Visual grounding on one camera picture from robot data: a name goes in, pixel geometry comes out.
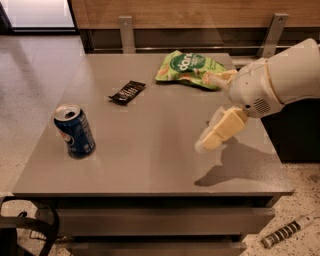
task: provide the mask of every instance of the can lid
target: can lid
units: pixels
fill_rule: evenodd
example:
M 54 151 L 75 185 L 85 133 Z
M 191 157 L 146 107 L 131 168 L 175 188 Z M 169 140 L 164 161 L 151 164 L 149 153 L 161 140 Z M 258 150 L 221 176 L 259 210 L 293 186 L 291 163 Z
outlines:
M 75 104 L 63 104 L 54 112 L 54 118 L 58 121 L 70 121 L 80 114 L 80 107 Z

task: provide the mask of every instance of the pepsi can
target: pepsi can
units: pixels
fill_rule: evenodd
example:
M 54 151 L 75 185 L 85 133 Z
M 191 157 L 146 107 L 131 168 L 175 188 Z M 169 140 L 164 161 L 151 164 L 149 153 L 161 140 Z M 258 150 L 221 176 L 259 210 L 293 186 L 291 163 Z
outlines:
M 72 157 L 84 157 L 95 149 L 95 142 L 83 110 L 75 104 L 63 104 L 54 112 L 54 123 Z

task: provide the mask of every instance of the table drawer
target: table drawer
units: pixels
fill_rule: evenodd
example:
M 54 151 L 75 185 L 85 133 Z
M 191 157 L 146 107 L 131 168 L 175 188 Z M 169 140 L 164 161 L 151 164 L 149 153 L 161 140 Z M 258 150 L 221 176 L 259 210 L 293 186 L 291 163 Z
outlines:
M 221 238 L 195 237 L 131 237 L 107 238 L 99 241 L 72 243 L 67 249 L 75 256 L 235 256 L 244 243 Z
M 270 208 L 58 209 L 59 235 L 157 236 L 259 233 Z

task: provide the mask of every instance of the gray table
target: gray table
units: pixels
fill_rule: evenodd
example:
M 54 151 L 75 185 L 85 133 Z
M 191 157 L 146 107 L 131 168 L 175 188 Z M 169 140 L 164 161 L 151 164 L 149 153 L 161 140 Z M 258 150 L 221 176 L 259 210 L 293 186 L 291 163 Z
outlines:
M 227 54 L 206 56 L 233 68 Z M 61 103 L 76 103 L 85 110 L 96 151 L 85 159 L 70 158 L 51 118 L 13 189 L 19 197 L 60 199 L 56 208 L 61 234 L 257 233 L 273 217 L 270 207 L 293 192 L 260 119 L 250 119 L 245 130 L 215 151 L 195 152 L 194 143 L 207 121 L 218 107 L 231 104 L 224 92 L 156 84 L 164 57 L 89 55 L 80 64 Z M 110 102 L 108 96 L 130 80 L 146 83 L 146 89 L 128 106 Z M 68 207 L 79 198 L 81 202 Z M 111 201 L 82 207 L 90 202 L 84 198 L 100 198 L 100 206 Z M 232 245 L 235 254 L 227 255 L 242 251 L 239 244 Z M 210 253 L 223 255 L 217 248 Z

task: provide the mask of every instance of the wooden wall panel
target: wooden wall panel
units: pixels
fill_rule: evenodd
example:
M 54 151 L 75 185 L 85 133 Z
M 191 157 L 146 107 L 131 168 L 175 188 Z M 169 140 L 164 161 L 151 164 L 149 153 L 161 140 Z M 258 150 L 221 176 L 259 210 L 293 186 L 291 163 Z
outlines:
M 273 13 L 288 13 L 286 27 L 320 27 L 320 0 L 71 0 L 78 28 L 268 27 Z

